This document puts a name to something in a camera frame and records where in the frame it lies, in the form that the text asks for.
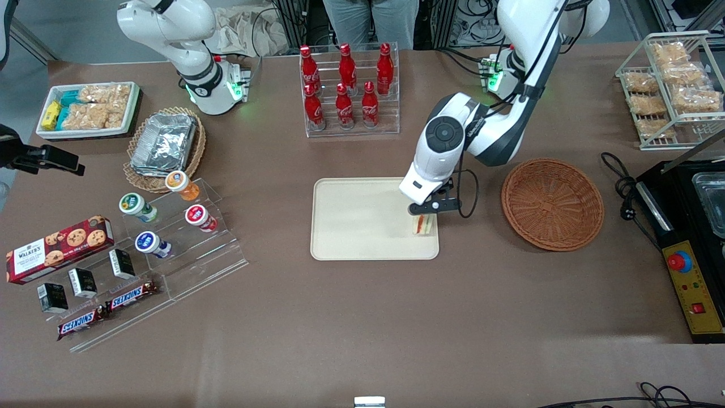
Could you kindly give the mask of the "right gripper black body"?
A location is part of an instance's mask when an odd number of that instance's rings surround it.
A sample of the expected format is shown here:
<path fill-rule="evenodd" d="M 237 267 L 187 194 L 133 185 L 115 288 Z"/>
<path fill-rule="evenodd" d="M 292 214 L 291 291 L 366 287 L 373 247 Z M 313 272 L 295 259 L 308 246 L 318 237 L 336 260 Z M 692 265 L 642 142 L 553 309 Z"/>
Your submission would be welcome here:
<path fill-rule="evenodd" d="M 14 129 L 1 124 L 1 168 L 39 173 L 43 154 L 42 147 L 23 143 Z"/>

